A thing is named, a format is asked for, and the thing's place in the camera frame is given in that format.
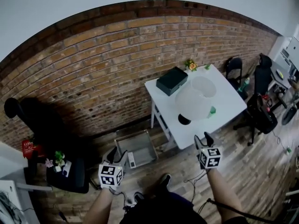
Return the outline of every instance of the yellow flower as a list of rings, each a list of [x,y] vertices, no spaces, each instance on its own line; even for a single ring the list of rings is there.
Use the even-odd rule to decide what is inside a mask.
[[[196,68],[196,64],[191,63],[191,64],[189,65],[189,69],[190,69],[190,70],[193,70],[193,69],[195,69],[195,68]]]

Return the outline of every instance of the red object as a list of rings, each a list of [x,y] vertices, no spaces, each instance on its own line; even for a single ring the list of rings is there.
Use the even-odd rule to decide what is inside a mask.
[[[269,95],[262,95],[262,98],[263,98],[264,100],[268,100],[268,99],[270,99]]]
[[[31,159],[33,151],[37,151],[38,157],[44,156],[42,146],[41,145],[35,146],[35,145],[33,145],[32,142],[30,142],[30,140],[24,140],[22,142],[22,150],[23,150],[23,157],[27,158],[27,159]]]

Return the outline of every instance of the bottle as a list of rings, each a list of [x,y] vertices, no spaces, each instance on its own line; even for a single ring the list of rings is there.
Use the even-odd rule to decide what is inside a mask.
[[[244,80],[243,85],[242,85],[241,87],[239,87],[238,91],[239,91],[239,92],[242,92],[242,91],[244,90],[244,88],[245,88],[247,85],[249,85],[249,83],[250,83],[250,78],[247,77],[247,78]]]

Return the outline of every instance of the sneaker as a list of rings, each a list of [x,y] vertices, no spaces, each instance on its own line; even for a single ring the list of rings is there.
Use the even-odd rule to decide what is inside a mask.
[[[159,183],[159,186],[158,188],[159,189],[163,189],[163,188],[166,188],[168,187],[169,183],[171,181],[171,175],[170,174],[164,174],[162,177],[161,177],[161,181]]]
[[[141,200],[144,200],[144,196],[140,192],[135,192],[134,194],[134,200],[136,203],[139,203]]]

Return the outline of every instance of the white table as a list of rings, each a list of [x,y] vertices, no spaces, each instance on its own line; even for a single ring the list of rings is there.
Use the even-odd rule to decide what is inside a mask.
[[[217,92],[212,98],[212,106],[216,108],[216,114],[208,119],[193,120],[188,125],[182,125],[179,122],[179,112],[174,102],[180,88],[172,95],[167,96],[156,87],[157,79],[145,83],[145,87],[152,98],[151,127],[153,127],[156,116],[169,143],[175,141],[180,149],[192,145],[195,134],[202,139],[205,137],[204,132],[216,131],[247,108],[237,91],[213,65],[208,71],[204,67],[199,67],[197,71],[188,73],[188,81],[196,76],[205,76],[215,84]],[[190,109],[194,109],[196,112],[196,104],[190,104]]]

